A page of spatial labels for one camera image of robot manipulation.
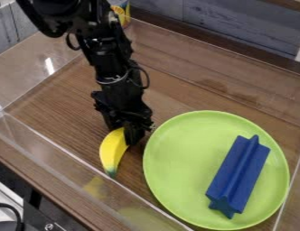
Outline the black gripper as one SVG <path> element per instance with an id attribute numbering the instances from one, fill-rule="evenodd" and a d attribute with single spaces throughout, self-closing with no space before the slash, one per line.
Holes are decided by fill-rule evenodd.
<path id="1" fill-rule="evenodd" d="M 124 126 L 125 141 L 136 145 L 153 127 L 153 110 L 144 102 L 147 86 L 141 79 L 97 80 L 100 91 L 92 93 L 94 108 L 105 118 L 110 131 Z"/>

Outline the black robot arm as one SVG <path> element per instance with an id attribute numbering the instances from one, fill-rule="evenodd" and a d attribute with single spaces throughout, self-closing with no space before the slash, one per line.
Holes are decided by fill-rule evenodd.
<path id="1" fill-rule="evenodd" d="M 76 39 L 69 47 L 82 51 L 96 70 L 101 89 L 92 93 L 94 108 L 109 129 L 124 130 L 125 142 L 137 144 L 153 129 L 153 110 L 144 102 L 151 87 L 147 70 L 132 58 L 132 40 L 108 0 L 17 0 L 44 35 Z"/>

